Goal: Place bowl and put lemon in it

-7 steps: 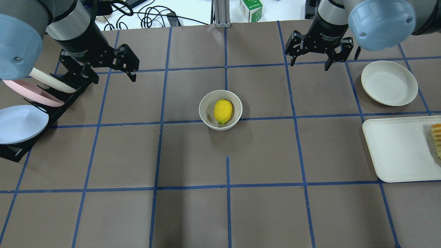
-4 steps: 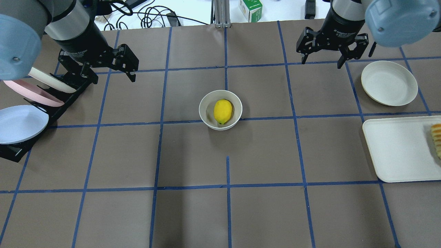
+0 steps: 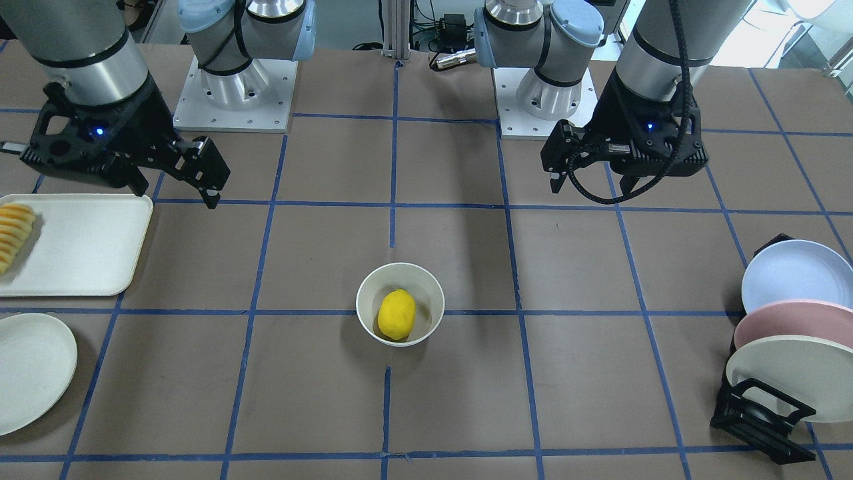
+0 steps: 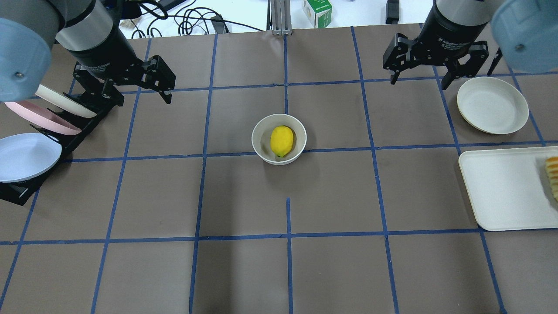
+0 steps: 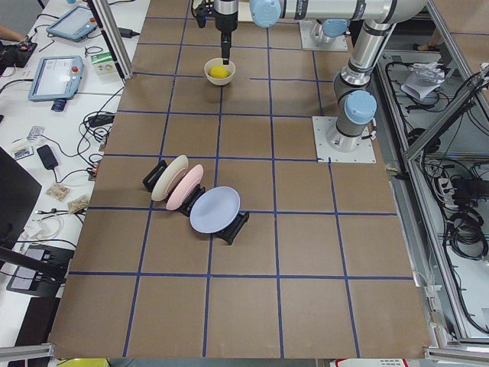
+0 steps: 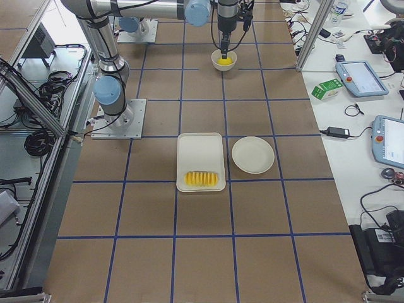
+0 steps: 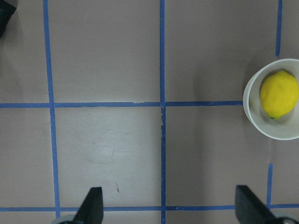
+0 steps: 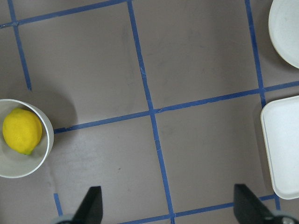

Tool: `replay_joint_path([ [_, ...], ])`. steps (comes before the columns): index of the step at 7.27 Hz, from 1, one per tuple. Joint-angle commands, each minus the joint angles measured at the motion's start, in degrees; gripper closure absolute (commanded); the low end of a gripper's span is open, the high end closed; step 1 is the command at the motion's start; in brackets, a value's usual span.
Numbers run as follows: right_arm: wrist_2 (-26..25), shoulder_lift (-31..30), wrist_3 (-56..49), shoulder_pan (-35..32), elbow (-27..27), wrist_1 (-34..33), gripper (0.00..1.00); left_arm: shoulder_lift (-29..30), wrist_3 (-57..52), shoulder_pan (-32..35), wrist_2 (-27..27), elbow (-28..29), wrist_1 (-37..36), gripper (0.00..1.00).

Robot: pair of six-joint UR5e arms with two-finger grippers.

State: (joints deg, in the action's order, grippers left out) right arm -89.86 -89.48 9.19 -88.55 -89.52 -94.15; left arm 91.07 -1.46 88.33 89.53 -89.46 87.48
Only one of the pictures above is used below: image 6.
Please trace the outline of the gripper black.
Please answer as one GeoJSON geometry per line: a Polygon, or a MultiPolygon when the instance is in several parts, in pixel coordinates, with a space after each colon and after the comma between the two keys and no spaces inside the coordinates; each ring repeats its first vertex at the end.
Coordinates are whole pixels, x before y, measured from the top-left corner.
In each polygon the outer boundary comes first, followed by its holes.
{"type": "Polygon", "coordinates": [[[218,10],[218,29],[222,32],[220,39],[221,58],[227,59],[230,44],[230,34],[237,26],[237,10],[236,9],[219,9],[218,10]]]}

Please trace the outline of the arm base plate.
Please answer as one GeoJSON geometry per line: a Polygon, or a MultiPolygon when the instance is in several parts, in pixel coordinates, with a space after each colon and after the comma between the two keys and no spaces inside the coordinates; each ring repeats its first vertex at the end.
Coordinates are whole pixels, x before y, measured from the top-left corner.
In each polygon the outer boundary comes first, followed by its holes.
{"type": "Polygon", "coordinates": [[[118,44],[154,44],[156,41],[158,20],[121,18],[119,26],[118,44]]]}
{"type": "Polygon", "coordinates": [[[141,139],[146,112],[146,99],[127,101],[126,110],[114,121],[115,117],[105,116],[99,105],[97,115],[103,116],[92,124],[95,131],[90,133],[95,140],[141,139]]]}

